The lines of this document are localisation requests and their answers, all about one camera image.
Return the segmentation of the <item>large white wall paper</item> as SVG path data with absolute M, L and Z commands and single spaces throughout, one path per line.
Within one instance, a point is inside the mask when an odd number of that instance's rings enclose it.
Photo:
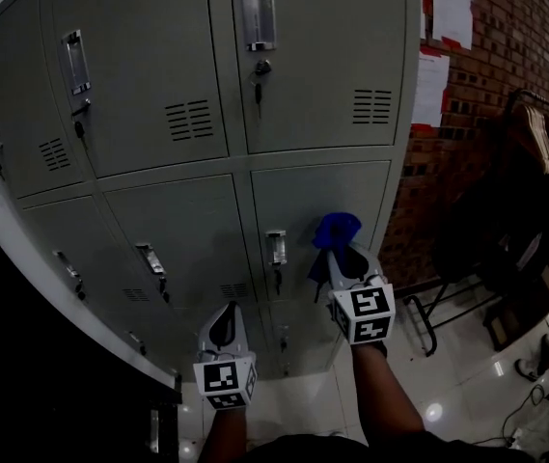
M 473 0 L 432 0 L 432 36 L 450 46 L 471 50 Z

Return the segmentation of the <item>blue cloth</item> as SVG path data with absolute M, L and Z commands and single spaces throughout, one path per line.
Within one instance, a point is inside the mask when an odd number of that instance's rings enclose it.
M 330 279 L 328 254 L 332 253 L 345 278 L 362 280 L 369 265 L 366 259 L 355 251 L 350 242 L 362 224 L 353 214 L 346 212 L 329 213 L 319 223 L 313 245 L 319 249 L 308 278 L 322 287 Z

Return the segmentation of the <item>person's black shirt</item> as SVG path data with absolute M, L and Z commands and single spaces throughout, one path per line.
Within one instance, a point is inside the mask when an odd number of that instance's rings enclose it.
M 340 436 L 289 435 L 261 445 L 233 463 L 535 463 L 518 449 L 447 442 L 424 431 L 374 447 Z

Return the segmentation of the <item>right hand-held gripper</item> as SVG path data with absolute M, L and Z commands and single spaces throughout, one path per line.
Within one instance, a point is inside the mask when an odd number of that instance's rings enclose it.
M 383 278 L 378 258 L 367 248 L 350 242 L 344 252 L 342 272 L 336 255 L 328 251 L 331 287 L 346 287 L 346 278 L 362 284 L 328 293 L 331 315 L 350 345 L 383 341 L 390 337 L 396 317 L 393 286 Z

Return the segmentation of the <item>black metal rack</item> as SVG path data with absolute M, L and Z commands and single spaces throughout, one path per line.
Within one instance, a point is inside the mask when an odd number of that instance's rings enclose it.
M 512 120 L 514 108 L 521 104 L 534 106 L 549 114 L 549 99 L 544 96 L 526 89 L 512 92 L 503 113 L 492 124 L 495 143 L 485 174 L 503 163 L 506 153 L 514 146 L 521 146 L 514 136 Z M 514 309 L 521 324 L 522 338 L 549 314 L 549 261 L 537 279 L 506 293 L 488 289 L 476 273 L 471 273 L 454 283 L 446 282 L 437 275 L 436 279 L 425 284 L 398 290 L 396 297 L 417 318 L 420 333 L 427 338 L 423 346 L 427 356 L 432 356 L 437 350 L 436 332 L 439 328 L 477 311 L 483 313 L 483 322 L 488 308 L 499 303 L 508 304 Z

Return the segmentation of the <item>grey metal locker door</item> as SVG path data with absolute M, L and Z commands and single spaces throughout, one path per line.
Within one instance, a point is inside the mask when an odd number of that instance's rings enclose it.
M 261 255 L 268 299 L 314 300 L 316 283 L 308 279 L 318 256 L 313 245 L 322 218 L 334 212 L 355 215 L 361 228 L 354 240 L 370 247 L 376 228 L 390 163 L 371 161 L 255 171 L 251 174 L 261 237 Z M 282 284 L 275 285 L 266 234 L 284 231 L 287 262 Z

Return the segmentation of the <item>small white wall paper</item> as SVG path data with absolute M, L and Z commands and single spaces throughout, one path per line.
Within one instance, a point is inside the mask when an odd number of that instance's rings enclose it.
M 447 89 L 450 58 L 446 55 L 419 53 L 418 79 L 411 123 L 439 127 L 444 92 Z

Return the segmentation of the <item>person's right forearm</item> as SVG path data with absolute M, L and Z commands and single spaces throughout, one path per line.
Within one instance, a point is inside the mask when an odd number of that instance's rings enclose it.
M 369 446 L 425 431 L 423 419 L 384 354 L 371 344 L 351 347 L 357 406 Z

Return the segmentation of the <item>black box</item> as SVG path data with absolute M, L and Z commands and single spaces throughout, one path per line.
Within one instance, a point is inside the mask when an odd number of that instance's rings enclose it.
M 499 303 L 489 307 L 482 325 L 487 329 L 497 352 L 505 350 L 521 338 L 520 321 L 508 304 Z

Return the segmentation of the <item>row of wooden hangers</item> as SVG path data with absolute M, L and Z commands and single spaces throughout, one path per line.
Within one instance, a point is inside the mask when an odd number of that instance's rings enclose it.
M 549 175 L 549 114 L 521 104 L 514 108 L 512 120 L 515 138 Z

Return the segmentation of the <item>black side cabinet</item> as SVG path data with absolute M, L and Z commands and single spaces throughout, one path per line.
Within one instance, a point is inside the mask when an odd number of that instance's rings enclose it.
M 179 463 L 177 402 L 76 328 L 0 247 L 0 463 Z

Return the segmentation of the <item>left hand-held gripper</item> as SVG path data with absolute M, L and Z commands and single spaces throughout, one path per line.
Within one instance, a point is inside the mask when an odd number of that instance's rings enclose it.
M 241 307 L 232 301 L 218 309 L 202 326 L 201 350 L 247 351 L 248 339 Z M 200 395 L 214 410 L 247 408 L 258 380 L 256 356 L 224 354 L 221 360 L 193 365 Z

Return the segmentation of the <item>person's left forearm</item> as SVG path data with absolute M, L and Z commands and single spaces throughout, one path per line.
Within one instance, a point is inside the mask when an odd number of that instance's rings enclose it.
M 234 463 L 247 450 L 246 408 L 217 411 L 199 463 Z

